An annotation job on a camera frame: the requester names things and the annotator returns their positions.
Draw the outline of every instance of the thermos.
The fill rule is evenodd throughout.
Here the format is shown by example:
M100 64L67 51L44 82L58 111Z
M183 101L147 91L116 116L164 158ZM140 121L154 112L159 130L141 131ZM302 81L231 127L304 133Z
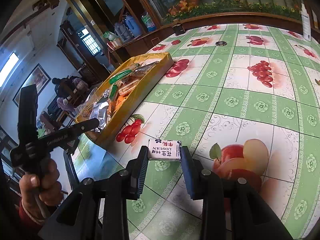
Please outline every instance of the thermos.
M142 35L142 31L138 24L135 22L134 18L131 15L128 15L125 18L125 23L127 24L128 28L131 30L133 36L138 37Z
M127 27L122 23L115 24L115 32L116 36L120 37L123 42L129 41L132 39L130 32L128 31Z

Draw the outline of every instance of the screw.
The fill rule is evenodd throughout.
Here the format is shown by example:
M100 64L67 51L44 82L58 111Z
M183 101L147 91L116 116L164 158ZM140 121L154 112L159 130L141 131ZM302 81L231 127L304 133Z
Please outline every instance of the screw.
M85 184L85 185L89 185L89 184L92 183L92 179L90 179L90 178L85 178L85 179L82 181L82 183Z
M246 184L247 183L247 180L245 178L238 178L238 182L240 184Z
M120 176L127 176L129 172L127 170L121 170L119 171Z
M202 173L202 175L204 175L204 176L208 176L208 175L211 174L211 171L209 171L209 170L207 170L207 169L203 169L203 170L201 171L201 173Z

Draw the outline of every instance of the plastic bag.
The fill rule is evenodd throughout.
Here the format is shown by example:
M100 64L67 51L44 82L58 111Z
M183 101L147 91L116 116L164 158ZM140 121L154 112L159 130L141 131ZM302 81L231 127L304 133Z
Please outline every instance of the plastic bag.
M101 104L95 104L93 106L92 112L89 119L97 118L99 120L99 126L95 129L96 132L101 132L110 120L110 116L107 114L107 109L109 107L108 102Z
M159 61L155 61L155 62L150 63L148 65L138 67L137 69L135 69L131 73L131 76L133 76L133 77L144 77L150 71L150 69L152 69L158 63L159 63Z

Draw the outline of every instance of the red sleeve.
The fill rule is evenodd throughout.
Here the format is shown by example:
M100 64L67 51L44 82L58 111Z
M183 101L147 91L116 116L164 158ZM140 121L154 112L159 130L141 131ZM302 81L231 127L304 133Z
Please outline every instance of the red sleeve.
M19 217L21 219L21 223L28 229L30 233L38 233L41 229L41 225L34 222L28 214L25 212L21 200L20 200L20 208L19 208Z

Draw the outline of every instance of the fruit pattern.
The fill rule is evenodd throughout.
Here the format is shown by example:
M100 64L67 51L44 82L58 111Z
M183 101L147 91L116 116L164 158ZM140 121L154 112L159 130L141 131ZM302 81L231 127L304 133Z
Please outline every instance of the fruit pattern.
M158 44L158 45L156 45L152 50L153 50L153 51L163 50L165 46L166 46L166 45Z
M210 30L216 30L216 29L218 29L219 28L219 25L211 25L211 26L207 26L206 27L206 29L208 30L208 31L210 31Z
M253 24L243 24L245 29L250 29L250 30L258 30L259 26L253 25Z
M210 158L214 159L212 170L223 179L245 178L259 192L261 178L268 166L269 154L265 144L258 139L247 140L244 145L231 144L220 150L212 146Z
M299 49L302 49L303 52L304 52L306 55L311 56L311 57L314 57L314 58L317 58L317 56L316 56L313 52L311 52L310 50L306 49L305 47L303 47L303 46L301 46L301 45L295 45L295 46L296 46L297 48L299 48Z
M262 60L260 61L260 63L257 63L252 67L248 67L248 69L252 72L252 75L257 77L257 80L260 81L263 85L269 88L272 87L271 82L273 81L273 78L268 62Z
M191 43L188 44L187 47L204 45L204 44L207 43L208 40L209 40L208 37L204 37L204 38L201 38L201 39L196 39L196 40L190 41Z
M258 36L246 36L246 39L249 39L250 41L247 43L253 44L253 45L262 45L263 39Z
M287 31L287 33L291 34L292 36L296 37L296 38L300 38L296 33L294 33L293 31Z
M116 141L122 142L124 140L127 144L132 143L141 129L141 124L141 119L135 119L133 124L128 124L122 129L122 131L116 136Z
M181 59L179 61L175 61L172 67L167 71L165 74L166 77L176 77L178 76L182 71L184 71L189 64L190 60L188 59Z
M175 40L175 41L172 41L171 44L172 45L178 45L180 42L181 42L180 40Z

